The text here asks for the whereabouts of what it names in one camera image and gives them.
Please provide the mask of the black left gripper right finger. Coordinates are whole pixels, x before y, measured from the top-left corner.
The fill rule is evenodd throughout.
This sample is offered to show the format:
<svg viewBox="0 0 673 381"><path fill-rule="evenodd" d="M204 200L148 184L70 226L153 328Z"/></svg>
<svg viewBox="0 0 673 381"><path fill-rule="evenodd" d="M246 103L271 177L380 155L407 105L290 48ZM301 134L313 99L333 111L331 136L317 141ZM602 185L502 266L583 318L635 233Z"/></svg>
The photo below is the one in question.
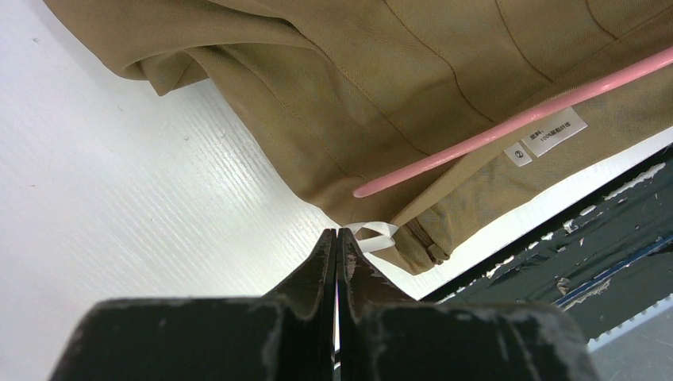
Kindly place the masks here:
<svg viewBox="0 0 673 381"><path fill-rule="evenodd" d="M336 239L344 380L596 380L575 322L544 303L419 302Z"/></svg>

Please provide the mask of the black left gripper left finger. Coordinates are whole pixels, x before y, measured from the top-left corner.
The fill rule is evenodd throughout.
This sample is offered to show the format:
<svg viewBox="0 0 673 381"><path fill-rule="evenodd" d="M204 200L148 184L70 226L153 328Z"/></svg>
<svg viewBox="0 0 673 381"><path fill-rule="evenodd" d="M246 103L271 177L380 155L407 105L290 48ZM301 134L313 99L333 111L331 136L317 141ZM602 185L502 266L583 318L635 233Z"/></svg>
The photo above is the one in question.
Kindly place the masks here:
<svg viewBox="0 0 673 381"><path fill-rule="evenodd" d="M260 297L114 298L72 333L54 380L330 380L337 234Z"/></svg>

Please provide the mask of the tan brown pleated skirt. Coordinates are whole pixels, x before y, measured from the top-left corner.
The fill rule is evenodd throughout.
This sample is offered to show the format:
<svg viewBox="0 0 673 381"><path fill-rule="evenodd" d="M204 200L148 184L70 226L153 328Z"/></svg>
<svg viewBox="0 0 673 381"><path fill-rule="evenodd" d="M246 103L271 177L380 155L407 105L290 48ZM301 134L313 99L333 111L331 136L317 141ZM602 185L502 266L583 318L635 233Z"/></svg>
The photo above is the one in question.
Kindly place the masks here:
<svg viewBox="0 0 673 381"><path fill-rule="evenodd" d="M50 1L114 74L211 79L340 225L396 225L417 275L541 192L672 125L663 68L365 198L353 191L672 46L669 1Z"/></svg>

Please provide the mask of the pink thin hanger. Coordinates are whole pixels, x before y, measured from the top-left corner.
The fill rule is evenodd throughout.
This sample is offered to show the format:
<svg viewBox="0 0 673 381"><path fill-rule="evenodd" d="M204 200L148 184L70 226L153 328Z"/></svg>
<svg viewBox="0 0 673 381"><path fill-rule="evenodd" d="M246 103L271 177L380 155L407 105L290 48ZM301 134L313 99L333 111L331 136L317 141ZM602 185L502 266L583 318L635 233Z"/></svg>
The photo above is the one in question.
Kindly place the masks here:
<svg viewBox="0 0 673 381"><path fill-rule="evenodd" d="M672 48L666 48L648 58L640 60L626 68L607 75L554 97L538 106L526 110L495 127L488 129L465 141L446 148L436 154L411 163L396 171L392 171L380 178L374 179L363 186L356 188L352 195L356 198L366 198L390 187L396 186L420 174L444 165L451 160L464 156L508 134L518 131L526 125L550 116L561 110L595 98L599 95L622 87L646 75L661 70L672 64Z"/></svg>

